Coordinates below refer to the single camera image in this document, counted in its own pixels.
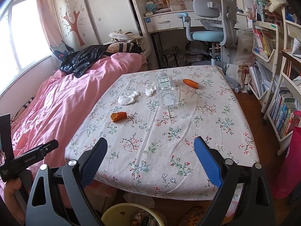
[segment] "yellow bucket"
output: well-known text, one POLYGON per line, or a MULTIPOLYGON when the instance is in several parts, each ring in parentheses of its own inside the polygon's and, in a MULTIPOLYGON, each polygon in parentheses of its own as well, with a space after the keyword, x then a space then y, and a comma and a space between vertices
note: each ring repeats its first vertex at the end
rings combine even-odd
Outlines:
POLYGON ((163 217, 158 215, 161 214, 160 212, 154 212, 134 203, 120 203, 111 206, 103 213, 101 220, 106 226, 130 226, 135 214, 140 210, 150 213, 157 220, 159 226, 166 226, 163 217))

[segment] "floral tablecloth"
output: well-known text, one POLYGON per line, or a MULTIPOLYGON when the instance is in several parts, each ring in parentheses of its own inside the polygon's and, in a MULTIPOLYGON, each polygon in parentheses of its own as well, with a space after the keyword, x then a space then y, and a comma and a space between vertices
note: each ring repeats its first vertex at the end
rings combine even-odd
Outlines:
MULTIPOLYGON (((100 137, 108 152, 96 180, 144 195, 182 200, 212 200, 217 188, 210 183, 193 147, 202 136, 208 146, 224 158, 252 166, 258 155, 245 116, 221 70, 216 66, 165 69, 176 79, 179 105, 168 110, 159 106, 156 92, 147 97, 145 84, 158 72, 122 75, 100 98, 65 149, 66 160, 78 159, 100 137), (199 83, 193 89, 182 82, 199 83), (121 106, 122 93, 136 90, 136 102, 121 106), (112 122, 113 112, 127 112, 128 118, 112 122)), ((238 186, 234 200, 239 198, 238 186)))

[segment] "bottle label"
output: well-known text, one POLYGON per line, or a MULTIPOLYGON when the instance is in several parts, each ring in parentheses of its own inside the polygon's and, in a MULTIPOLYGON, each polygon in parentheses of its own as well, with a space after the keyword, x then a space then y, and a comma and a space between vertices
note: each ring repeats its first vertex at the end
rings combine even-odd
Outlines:
POLYGON ((160 83, 160 87, 162 90, 171 88, 171 84, 170 84, 168 76, 159 78, 159 83, 160 83))

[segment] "chair armrest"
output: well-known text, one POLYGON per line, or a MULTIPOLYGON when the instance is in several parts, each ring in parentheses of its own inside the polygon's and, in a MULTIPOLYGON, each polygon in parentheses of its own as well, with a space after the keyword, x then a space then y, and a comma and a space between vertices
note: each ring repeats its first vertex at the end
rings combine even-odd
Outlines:
POLYGON ((190 35, 190 17, 188 16, 188 13, 179 13, 178 15, 179 19, 182 19, 183 23, 187 23, 186 25, 186 38, 189 41, 194 41, 190 35))
POLYGON ((178 18, 182 19, 183 22, 190 21, 190 17, 188 16, 188 13, 179 13, 178 18))

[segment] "tree decal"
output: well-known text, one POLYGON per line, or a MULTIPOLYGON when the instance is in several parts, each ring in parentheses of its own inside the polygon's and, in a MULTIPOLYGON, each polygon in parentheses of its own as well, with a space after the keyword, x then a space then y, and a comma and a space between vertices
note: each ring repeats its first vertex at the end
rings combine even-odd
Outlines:
POLYGON ((78 4, 78 0, 76 0, 74 3, 74 7, 73 9, 71 9, 71 2, 73 0, 65 0, 66 3, 66 9, 65 9, 65 14, 64 12, 62 12, 62 8, 60 8, 60 15, 63 19, 62 20, 62 24, 65 26, 65 28, 63 29, 64 32, 66 32, 65 36, 67 37, 71 31, 74 31, 76 33, 76 36, 79 40, 79 44, 80 46, 85 45, 85 42, 82 40, 82 37, 79 34, 78 31, 78 26, 79 25, 83 25, 83 20, 85 19, 84 17, 79 18, 79 13, 80 11, 84 11, 85 8, 82 6, 82 4, 78 4))

